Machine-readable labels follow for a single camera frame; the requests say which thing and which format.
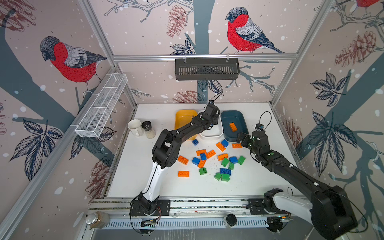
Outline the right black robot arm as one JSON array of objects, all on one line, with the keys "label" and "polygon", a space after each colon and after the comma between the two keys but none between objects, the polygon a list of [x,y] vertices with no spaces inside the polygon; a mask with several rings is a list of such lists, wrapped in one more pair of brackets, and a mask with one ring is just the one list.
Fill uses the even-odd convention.
[{"label": "right black robot arm", "polygon": [[269,194],[275,207],[311,223],[327,240],[335,240],[356,228],[358,221],[345,190],[317,181],[282,154],[271,150],[265,130],[262,125],[258,127],[251,135],[238,133],[236,142],[249,149],[256,162],[284,178],[307,198],[305,201],[295,200],[280,190],[272,190]]}]

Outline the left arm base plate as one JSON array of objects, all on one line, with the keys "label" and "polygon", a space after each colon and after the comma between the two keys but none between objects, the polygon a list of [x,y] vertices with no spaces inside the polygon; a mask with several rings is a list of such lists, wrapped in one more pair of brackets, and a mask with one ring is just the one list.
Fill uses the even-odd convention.
[{"label": "left arm base plate", "polygon": [[144,197],[136,197],[130,203],[130,217],[144,216],[169,216],[171,208],[170,200],[159,200],[157,198],[153,202],[146,200]]}]

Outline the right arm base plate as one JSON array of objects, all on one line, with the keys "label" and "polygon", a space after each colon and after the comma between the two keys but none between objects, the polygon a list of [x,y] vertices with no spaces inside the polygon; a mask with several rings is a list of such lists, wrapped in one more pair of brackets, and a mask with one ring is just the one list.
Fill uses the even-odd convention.
[{"label": "right arm base plate", "polygon": [[251,215],[288,215],[286,211],[278,209],[269,198],[248,199],[246,208],[250,210]]}]

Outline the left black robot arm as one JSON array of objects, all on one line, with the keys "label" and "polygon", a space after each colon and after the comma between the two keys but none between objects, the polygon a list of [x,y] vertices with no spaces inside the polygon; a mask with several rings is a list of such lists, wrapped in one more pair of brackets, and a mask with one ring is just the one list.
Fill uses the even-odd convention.
[{"label": "left black robot arm", "polygon": [[138,195],[140,206],[147,213],[154,212],[160,196],[163,172],[177,161],[182,144],[204,131],[209,131],[219,122],[220,109],[210,100],[204,111],[198,113],[186,125],[169,131],[163,130],[152,149],[152,171],[146,187]]}]

